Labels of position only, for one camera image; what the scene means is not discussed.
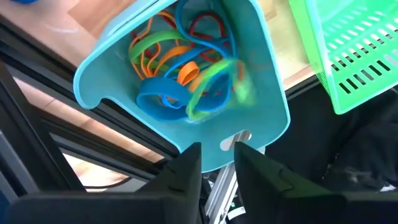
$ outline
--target green plastic basket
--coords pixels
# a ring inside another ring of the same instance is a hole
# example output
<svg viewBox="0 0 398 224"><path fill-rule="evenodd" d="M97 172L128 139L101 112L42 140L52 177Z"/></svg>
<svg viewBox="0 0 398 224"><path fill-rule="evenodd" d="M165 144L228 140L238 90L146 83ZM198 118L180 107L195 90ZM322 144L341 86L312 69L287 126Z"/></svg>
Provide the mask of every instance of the green plastic basket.
<svg viewBox="0 0 398 224"><path fill-rule="evenodd" d="M337 114L398 84L397 0L290 0Z"/></svg>

